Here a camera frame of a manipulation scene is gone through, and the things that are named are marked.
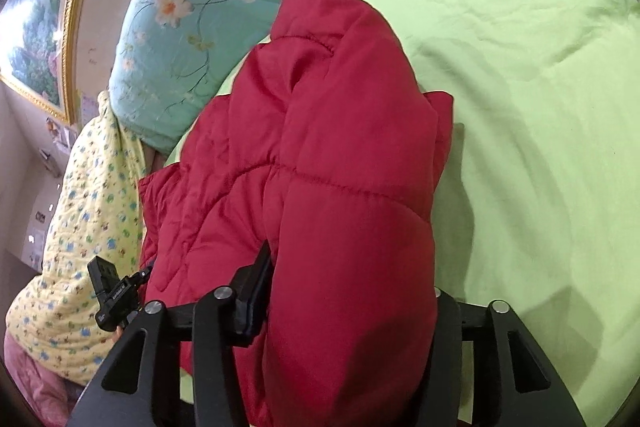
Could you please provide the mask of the maroon fleece sleeve forearm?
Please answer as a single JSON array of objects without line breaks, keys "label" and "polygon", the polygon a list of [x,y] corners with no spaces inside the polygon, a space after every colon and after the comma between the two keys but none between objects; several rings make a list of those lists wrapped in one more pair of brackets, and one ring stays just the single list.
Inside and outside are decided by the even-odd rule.
[{"label": "maroon fleece sleeve forearm", "polygon": [[3,362],[43,425],[65,426],[84,387],[43,367],[9,333],[4,335]]}]

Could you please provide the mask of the person's left hand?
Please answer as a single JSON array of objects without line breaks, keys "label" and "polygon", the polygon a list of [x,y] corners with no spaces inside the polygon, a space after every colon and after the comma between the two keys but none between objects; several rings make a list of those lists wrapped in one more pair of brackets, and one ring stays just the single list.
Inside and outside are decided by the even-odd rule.
[{"label": "person's left hand", "polygon": [[114,332],[114,342],[119,340],[120,337],[122,337],[122,333],[124,332],[124,329],[122,328],[122,326],[117,326],[116,331]]}]

